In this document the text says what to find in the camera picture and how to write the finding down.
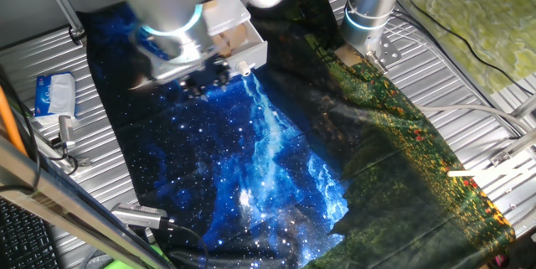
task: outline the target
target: green carpet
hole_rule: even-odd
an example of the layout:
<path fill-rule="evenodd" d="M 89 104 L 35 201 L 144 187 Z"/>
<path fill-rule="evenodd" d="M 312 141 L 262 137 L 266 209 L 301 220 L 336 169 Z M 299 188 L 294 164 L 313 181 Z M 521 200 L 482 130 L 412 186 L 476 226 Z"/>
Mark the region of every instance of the green carpet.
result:
<path fill-rule="evenodd" d="M 463 42 L 437 27 L 401 0 L 461 63 L 477 82 L 493 93 L 511 85 L 503 75 L 474 59 Z M 515 80 L 536 72 L 535 0 L 414 0 L 432 17 L 466 38 L 485 61 Z"/>

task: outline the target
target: keyboard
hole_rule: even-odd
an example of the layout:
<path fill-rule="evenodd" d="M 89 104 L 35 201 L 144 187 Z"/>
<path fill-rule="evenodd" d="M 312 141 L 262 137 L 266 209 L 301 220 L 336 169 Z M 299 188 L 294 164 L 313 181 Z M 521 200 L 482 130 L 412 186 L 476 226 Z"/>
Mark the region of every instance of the keyboard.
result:
<path fill-rule="evenodd" d="M 0 199 L 2 269 L 62 269 L 50 228 L 38 216 Z"/>

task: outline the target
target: metal grating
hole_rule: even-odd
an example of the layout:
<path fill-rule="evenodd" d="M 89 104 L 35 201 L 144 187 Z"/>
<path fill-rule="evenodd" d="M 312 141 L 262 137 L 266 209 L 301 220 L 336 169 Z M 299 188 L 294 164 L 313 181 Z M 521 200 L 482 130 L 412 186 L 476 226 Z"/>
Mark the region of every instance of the metal grating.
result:
<path fill-rule="evenodd" d="M 329 0 L 337 20 L 342 21 L 346 0 Z M 402 54 L 402 59 L 388 67 L 388 77 L 416 105 L 446 106 L 483 104 L 481 97 L 466 85 L 456 68 L 413 26 L 392 18 L 385 33 Z M 536 77 L 520 82 L 536 91 Z M 504 111 L 510 112 L 528 97 L 510 86 L 492 97 Z M 465 169 L 485 169 L 489 158 L 506 147 L 511 134 L 493 115 L 481 111 L 445 111 L 426 113 L 445 138 Z M 525 122 L 536 127 L 536 119 Z M 489 198 L 521 235 L 536 226 L 536 162 L 528 153 L 516 158 L 529 174 L 517 177 L 475 178 Z"/>
<path fill-rule="evenodd" d="M 23 102 L 34 108 L 38 75 L 70 71 L 76 79 L 76 147 L 70 154 L 89 158 L 91 166 L 79 168 L 72 178 L 106 208 L 119 202 L 136 202 L 125 160 L 96 91 L 85 57 L 85 49 L 73 44 L 68 29 L 0 52 L 0 63 Z M 58 136 L 58 125 L 39 127 L 48 139 Z M 52 229 L 66 268 L 78 266 L 89 246 L 74 236 Z"/>
<path fill-rule="evenodd" d="M 335 17 L 340 21 L 346 0 L 329 0 Z M 415 103 L 427 106 L 456 103 L 481 103 L 480 98 L 466 86 L 462 78 L 447 64 L 439 51 L 423 39 L 418 30 L 397 20 L 387 29 L 389 39 L 402 54 L 402 60 L 389 68 L 389 78 Z M 85 190 L 106 208 L 118 202 L 136 203 L 130 175 L 114 132 L 96 92 L 85 58 L 85 50 L 70 40 L 68 29 L 62 29 L 0 52 L 0 63 L 8 73 L 23 101 L 34 108 L 35 79 L 61 71 L 71 71 L 76 78 L 78 138 L 72 154 L 91 160 L 91 167 L 80 168 L 73 176 Z M 536 91 L 536 77 L 528 79 Z M 504 102 L 516 106 L 523 98 L 512 92 L 501 93 Z M 430 120 L 449 143 L 466 169 L 484 169 L 488 159 L 509 144 L 510 136 L 503 125 L 491 115 L 479 111 L 431 113 Z M 531 122 L 536 127 L 536 120 Z M 58 126 L 41 127 L 47 138 L 55 137 Z M 532 158 L 524 165 L 535 169 Z M 497 207 L 513 223 L 518 234 L 536 225 L 534 215 L 528 214 L 536 205 L 534 175 L 516 178 L 477 178 Z M 53 229 L 59 253 L 66 268 L 76 268 L 89 246 L 68 233 Z"/>

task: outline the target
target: orange cable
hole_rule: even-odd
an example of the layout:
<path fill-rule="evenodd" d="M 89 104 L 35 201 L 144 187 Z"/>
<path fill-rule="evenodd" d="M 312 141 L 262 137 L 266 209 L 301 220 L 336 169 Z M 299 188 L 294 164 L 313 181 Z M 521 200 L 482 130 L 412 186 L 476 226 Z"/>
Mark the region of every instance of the orange cable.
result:
<path fill-rule="evenodd" d="M 26 153 L 26 148 L 24 147 L 23 139 L 21 139 L 20 137 L 17 123 L 15 122 L 15 117 L 11 112 L 11 107 L 9 106 L 8 98 L 6 98 L 2 87 L 0 87 L 0 116 L 2 117 L 3 123 L 6 125 L 6 129 L 8 130 L 9 140 L 11 140 L 11 143 L 17 148 L 17 150 L 19 150 L 27 157 L 28 153 Z"/>

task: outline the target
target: blue led ring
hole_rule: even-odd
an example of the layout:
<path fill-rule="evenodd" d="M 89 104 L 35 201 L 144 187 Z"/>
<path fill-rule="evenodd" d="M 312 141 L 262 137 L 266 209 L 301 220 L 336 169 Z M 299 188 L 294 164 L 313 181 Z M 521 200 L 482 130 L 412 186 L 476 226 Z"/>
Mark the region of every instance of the blue led ring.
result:
<path fill-rule="evenodd" d="M 373 27 L 367 27 L 367 26 L 363 26 L 363 25 L 360 25 L 358 23 L 355 23 L 352 18 L 350 18 L 350 15 L 348 14 L 348 9 L 346 8 L 344 10 L 344 12 L 346 13 L 346 18 L 348 19 L 348 21 L 355 27 L 357 28 L 361 28 L 361 29 L 364 29 L 364 30 L 376 30 L 376 29 L 380 29 L 380 28 L 383 28 L 385 27 L 385 25 L 387 25 L 387 21 L 385 21 L 385 23 L 383 23 L 382 25 L 379 25 L 379 26 L 373 26 Z"/>
<path fill-rule="evenodd" d="M 203 14 L 203 5 L 198 4 L 195 6 L 195 12 L 193 13 L 192 18 L 186 23 L 186 25 L 182 26 L 181 28 L 173 31 L 167 31 L 162 32 L 155 30 L 148 25 L 143 25 L 142 29 L 147 31 L 150 34 L 158 35 L 158 36 L 177 36 L 180 34 L 184 34 L 185 32 L 189 31 L 201 18 L 201 15 Z"/>

